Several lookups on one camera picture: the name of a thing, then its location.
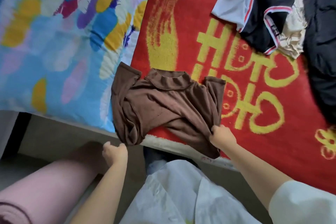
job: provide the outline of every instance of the beige fabric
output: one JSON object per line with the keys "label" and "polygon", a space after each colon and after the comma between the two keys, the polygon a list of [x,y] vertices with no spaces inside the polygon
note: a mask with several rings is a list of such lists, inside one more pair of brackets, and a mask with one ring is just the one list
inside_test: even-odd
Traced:
{"label": "beige fabric", "polygon": [[305,39],[307,22],[303,0],[295,0],[292,12],[288,14],[278,49],[296,59],[303,52],[303,40]]}

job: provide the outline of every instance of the mock neck collar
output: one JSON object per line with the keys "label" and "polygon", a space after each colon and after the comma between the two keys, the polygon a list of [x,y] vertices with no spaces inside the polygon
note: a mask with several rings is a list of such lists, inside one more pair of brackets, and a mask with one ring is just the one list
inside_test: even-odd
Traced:
{"label": "mock neck collar", "polygon": [[145,79],[162,90],[182,90],[192,84],[190,76],[183,71],[165,71],[152,68]]}

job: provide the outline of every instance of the brown shirt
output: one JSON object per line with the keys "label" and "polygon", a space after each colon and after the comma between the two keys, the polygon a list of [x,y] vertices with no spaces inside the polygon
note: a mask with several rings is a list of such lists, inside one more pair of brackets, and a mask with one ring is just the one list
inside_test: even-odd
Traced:
{"label": "brown shirt", "polygon": [[209,136],[212,126],[221,123],[225,81],[207,76],[200,85],[186,72],[159,69],[151,69],[145,79],[140,76],[123,62],[115,74],[112,112],[120,140],[139,144],[162,125],[200,153],[219,157]]}

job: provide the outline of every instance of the hand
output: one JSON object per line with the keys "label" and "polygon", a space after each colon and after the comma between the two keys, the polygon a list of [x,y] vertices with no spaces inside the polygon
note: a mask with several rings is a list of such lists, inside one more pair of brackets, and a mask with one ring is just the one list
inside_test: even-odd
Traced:
{"label": "hand", "polygon": [[127,163],[128,153],[126,145],[122,143],[117,147],[111,145],[110,142],[106,142],[103,145],[103,157],[109,167],[119,161]]}
{"label": "hand", "polygon": [[209,138],[210,143],[221,150],[228,145],[237,144],[237,140],[231,130],[224,125],[213,126],[212,132],[213,135]]}

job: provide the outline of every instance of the pile of clothes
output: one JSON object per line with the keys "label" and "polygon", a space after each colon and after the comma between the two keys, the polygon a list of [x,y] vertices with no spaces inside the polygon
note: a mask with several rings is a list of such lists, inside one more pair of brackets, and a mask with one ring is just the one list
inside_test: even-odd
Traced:
{"label": "pile of clothes", "polygon": [[304,53],[317,103],[336,124],[336,0],[218,0],[212,14],[259,52]]}

